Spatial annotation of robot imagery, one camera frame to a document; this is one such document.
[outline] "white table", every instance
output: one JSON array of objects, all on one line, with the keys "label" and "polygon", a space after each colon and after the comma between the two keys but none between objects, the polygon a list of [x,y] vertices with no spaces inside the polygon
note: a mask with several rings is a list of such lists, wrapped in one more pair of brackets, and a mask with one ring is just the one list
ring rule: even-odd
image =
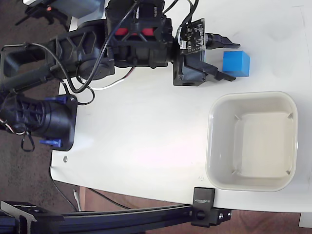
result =
[{"label": "white table", "polygon": [[[166,6],[172,1],[166,0]],[[168,13],[174,31],[187,14],[180,0]],[[75,143],[53,151],[53,179],[105,191],[192,204],[193,188],[212,188],[205,172],[208,113],[229,93],[280,90],[299,112],[297,170],[292,182],[273,193],[217,190],[220,208],[312,212],[312,1],[200,0],[193,17],[206,19],[206,32],[219,33],[251,57],[249,78],[174,87],[173,68],[137,68],[123,83],[96,92],[78,107]],[[223,51],[207,51],[222,69]],[[124,75],[94,81],[101,87]],[[78,95],[87,101],[86,91]]]}]

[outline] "blue block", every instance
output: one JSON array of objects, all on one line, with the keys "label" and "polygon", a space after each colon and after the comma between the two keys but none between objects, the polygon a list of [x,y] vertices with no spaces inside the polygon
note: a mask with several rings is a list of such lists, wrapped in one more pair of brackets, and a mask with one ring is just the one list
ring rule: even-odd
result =
[{"label": "blue block", "polygon": [[250,57],[244,51],[226,51],[223,54],[223,72],[233,77],[249,76]]}]

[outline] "black bracket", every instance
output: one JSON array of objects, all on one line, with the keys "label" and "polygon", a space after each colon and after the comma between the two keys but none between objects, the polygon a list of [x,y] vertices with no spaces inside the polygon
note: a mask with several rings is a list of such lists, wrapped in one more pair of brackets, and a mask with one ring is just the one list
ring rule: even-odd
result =
[{"label": "black bracket", "polygon": [[231,210],[213,207],[214,189],[194,188],[193,205],[174,205],[115,212],[56,214],[27,202],[1,202],[0,233],[6,234],[133,234],[191,222],[210,227],[231,219]]},{"label": "black bracket", "polygon": [[64,221],[62,215],[28,202],[2,201],[1,210],[16,219],[18,234],[58,234]]},{"label": "black bracket", "polygon": [[232,210],[214,207],[215,189],[194,188],[193,198],[193,226],[208,228],[231,219]]}]

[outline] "blue connector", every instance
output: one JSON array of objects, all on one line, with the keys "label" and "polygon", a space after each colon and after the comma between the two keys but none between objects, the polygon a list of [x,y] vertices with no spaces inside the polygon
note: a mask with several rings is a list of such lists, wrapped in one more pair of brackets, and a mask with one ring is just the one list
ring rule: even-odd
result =
[{"label": "blue connector", "polygon": [[46,97],[44,99],[45,101],[57,101],[59,103],[62,103],[62,104],[66,104],[67,102],[67,96],[60,96],[60,97]]},{"label": "blue connector", "polygon": [[233,77],[248,77],[250,57],[244,51],[226,51],[223,54],[223,72]]},{"label": "blue connector", "polygon": [[56,148],[62,147],[62,140],[61,139],[57,139],[57,140],[40,140],[39,143],[43,144],[43,145],[51,145],[51,146],[56,147]]}]

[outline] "white bowl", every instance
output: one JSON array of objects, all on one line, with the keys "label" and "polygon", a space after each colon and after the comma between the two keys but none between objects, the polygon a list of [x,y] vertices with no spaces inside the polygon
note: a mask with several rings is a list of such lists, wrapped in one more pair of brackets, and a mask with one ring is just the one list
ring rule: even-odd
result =
[{"label": "white bowl", "polygon": [[298,111],[283,92],[230,94],[209,113],[206,173],[219,189],[274,192],[292,180]]}]

